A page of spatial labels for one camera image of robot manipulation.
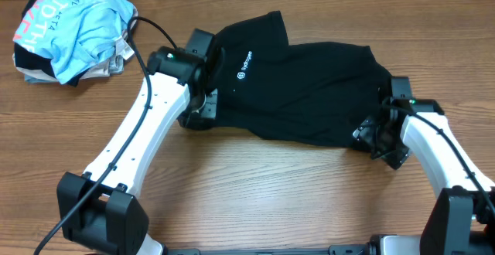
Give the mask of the black polo shirt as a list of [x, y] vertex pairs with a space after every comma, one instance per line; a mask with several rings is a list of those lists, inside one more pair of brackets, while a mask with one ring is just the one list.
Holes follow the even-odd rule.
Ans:
[[349, 148], [391, 78], [368, 46], [289, 44], [279, 11], [223, 28], [216, 43], [225, 51], [208, 85], [217, 92], [216, 117], [183, 115], [184, 128], [243, 128], [263, 139]]

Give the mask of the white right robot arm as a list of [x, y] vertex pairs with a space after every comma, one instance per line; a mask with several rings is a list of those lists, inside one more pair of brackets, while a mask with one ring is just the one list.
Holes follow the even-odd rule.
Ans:
[[436, 101], [386, 98], [353, 132], [353, 143], [393, 169], [414, 155], [436, 197], [420, 235], [372, 236], [365, 254], [494, 252], [494, 182], [463, 150]]

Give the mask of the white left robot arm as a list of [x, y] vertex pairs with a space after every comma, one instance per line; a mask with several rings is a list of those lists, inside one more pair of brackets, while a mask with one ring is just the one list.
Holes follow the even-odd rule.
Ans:
[[102, 254], [167, 252], [149, 235], [138, 198], [171, 126], [203, 111], [207, 83], [224, 56], [214, 46], [163, 46], [150, 54], [139, 95], [109, 143], [83, 174], [67, 172], [57, 185], [65, 239]]

